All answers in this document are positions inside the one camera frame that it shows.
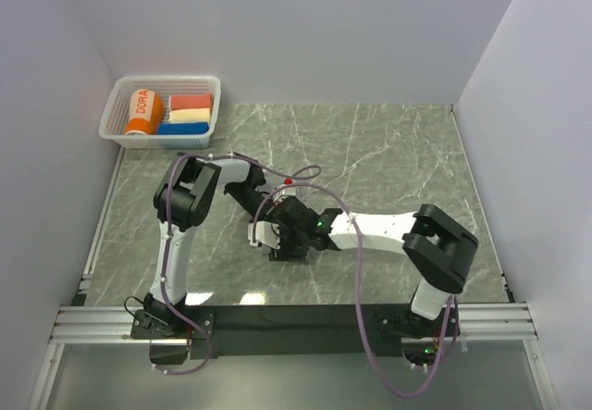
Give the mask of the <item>orange cartoon towel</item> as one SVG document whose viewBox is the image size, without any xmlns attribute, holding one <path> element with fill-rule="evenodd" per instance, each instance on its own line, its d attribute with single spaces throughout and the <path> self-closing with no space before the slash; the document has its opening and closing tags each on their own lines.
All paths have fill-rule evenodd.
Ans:
<svg viewBox="0 0 592 410">
<path fill-rule="evenodd" d="M 129 121 L 125 135 L 155 135 L 166 112 L 160 96 L 148 89 L 135 91 L 129 101 Z"/>
</svg>

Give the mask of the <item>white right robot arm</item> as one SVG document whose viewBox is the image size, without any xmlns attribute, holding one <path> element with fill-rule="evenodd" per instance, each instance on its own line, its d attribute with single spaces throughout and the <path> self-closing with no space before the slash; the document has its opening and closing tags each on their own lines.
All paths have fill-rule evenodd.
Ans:
<svg viewBox="0 0 592 410">
<path fill-rule="evenodd" d="M 418 335 L 436 328 L 448 299 L 463 291 L 479 246 L 471 231 L 435 205 L 397 215 L 348 213 L 343 208 L 318 214 L 291 195 L 273 203 L 251 238 L 280 261 L 303 261 L 311 248 L 406 255 L 421 275 L 406 315 L 408 327 Z"/>
</svg>

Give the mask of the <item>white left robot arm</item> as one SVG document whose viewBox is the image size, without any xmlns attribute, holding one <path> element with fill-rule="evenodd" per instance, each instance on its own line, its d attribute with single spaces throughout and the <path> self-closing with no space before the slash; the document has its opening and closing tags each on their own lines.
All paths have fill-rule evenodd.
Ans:
<svg viewBox="0 0 592 410">
<path fill-rule="evenodd" d="M 160 232 L 157 269 L 143 299 L 143 311 L 163 336 L 173 338 L 185 329 L 186 276 L 191 244 L 197 228 L 206 220 L 216 189 L 225 193 L 250 215 L 264 195 L 266 185 L 260 162 L 245 155 L 201 159 L 179 153 L 154 193 Z"/>
</svg>

